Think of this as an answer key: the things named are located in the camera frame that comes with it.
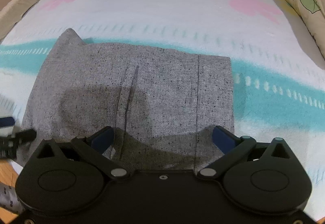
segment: teal stripe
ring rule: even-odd
[[[51,49],[56,40],[35,41],[18,45],[0,45],[3,50],[28,50],[28,49]],[[131,39],[94,39],[87,38],[87,43],[118,42],[134,45],[149,45],[161,48],[173,48],[187,53],[197,53],[197,51],[182,46],[167,43],[134,41]],[[19,70],[23,73],[37,75],[46,54],[25,54],[25,55],[2,55],[0,56],[0,67]],[[233,75],[239,75],[240,83],[234,83],[234,116],[236,120],[261,120],[276,127],[294,127],[309,129],[314,131],[325,131],[325,110],[318,107],[318,102],[325,103],[325,93],[320,90],[302,85],[291,78],[273,73],[263,67],[257,67],[252,63],[232,60]],[[245,84],[245,78],[251,78],[251,85]],[[254,81],[259,80],[259,89],[255,88]],[[264,90],[264,82],[268,82],[269,91]],[[277,86],[277,93],[274,93],[272,86]],[[287,96],[287,89],[290,90],[291,97]],[[302,101],[299,101],[298,93],[301,94]],[[308,99],[305,104],[303,96]]]
[[[234,83],[234,116],[236,119],[262,120],[273,126],[288,126],[304,130],[325,131],[325,110],[318,107],[318,103],[325,103],[325,93],[320,90],[301,85],[291,78],[273,73],[262,67],[250,63],[232,60],[233,75],[239,74],[240,83]],[[251,85],[247,86],[245,78],[251,78]],[[254,81],[259,79],[259,89]],[[269,91],[265,91],[264,82],[268,82]],[[272,90],[276,85],[277,92]]]
[[[43,51],[51,49],[56,42],[55,39],[45,40],[45,41],[34,41],[24,44],[16,45],[0,45],[0,51],[3,50],[38,50],[42,49]],[[18,70],[23,73],[29,74],[38,74],[47,54],[22,54],[22,55],[0,55],[0,67]]]
[[[306,172],[314,185],[313,187],[318,186],[325,180],[325,167],[323,165],[319,167],[308,167]]]

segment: patterned fabric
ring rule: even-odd
[[[325,17],[314,0],[286,0],[305,22],[311,35],[325,55]]]
[[[15,214],[20,214],[24,210],[17,198],[15,188],[12,186],[7,186],[1,182],[0,182],[0,206]]]
[[[0,45],[0,92],[18,122],[67,28],[86,43],[230,57],[236,135],[285,138],[313,182],[307,213],[325,215],[325,61],[285,0],[40,0]]]

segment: bed sheet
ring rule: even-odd
[[[235,133],[285,138],[313,183],[306,212],[325,215],[325,61],[284,0],[41,0],[0,45],[0,109],[18,122],[44,59],[67,28],[87,43],[230,57]]]

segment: blue gripper pad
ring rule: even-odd
[[[114,130],[107,126],[89,137],[87,141],[91,148],[103,154],[114,142]]]
[[[221,126],[216,126],[213,129],[212,141],[224,154],[228,153],[241,143],[240,138],[236,137]]]
[[[15,125],[15,119],[13,117],[0,118],[0,128],[10,127]]]

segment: seam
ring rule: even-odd
[[[122,139],[122,147],[121,147],[121,152],[120,152],[120,159],[122,158],[122,154],[123,154],[123,147],[124,147],[124,139],[126,136],[126,124],[127,124],[127,114],[128,114],[128,110],[129,110],[129,105],[133,99],[134,96],[134,90],[135,90],[135,85],[137,84],[137,80],[138,80],[138,70],[139,70],[139,65],[136,66],[136,69],[134,71],[134,75],[132,78],[132,83],[131,83],[131,87],[130,87],[130,91],[129,91],[129,97],[127,99],[127,103],[126,103],[126,110],[125,110],[125,116],[124,116],[124,133],[123,133],[123,139]]]
[[[196,168],[196,153],[197,153],[197,146],[198,146],[198,105],[199,105],[199,73],[200,73],[200,55],[198,55],[198,85],[197,85],[197,94],[196,94],[196,131],[195,131],[195,147],[194,147],[194,164],[193,170],[195,172]]]
[[[124,72],[124,77],[122,78],[122,80],[120,82],[120,92],[119,92],[119,97],[117,99],[117,104],[116,104],[116,109],[115,109],[114,142],[113,142],[113,145],[115,144],[117,112],[118,112],[119,104],[120,104],[122,85],[123,85],[123,82],[124,82],[124,80],[126,78],[126,72],[127,72],[128,69],[129,69],[129,66],[126,67],[125,72]],[[110,150],[109,159],[112,159],[112,151],[113,151],[113,148],[111,148],[111,150]]]

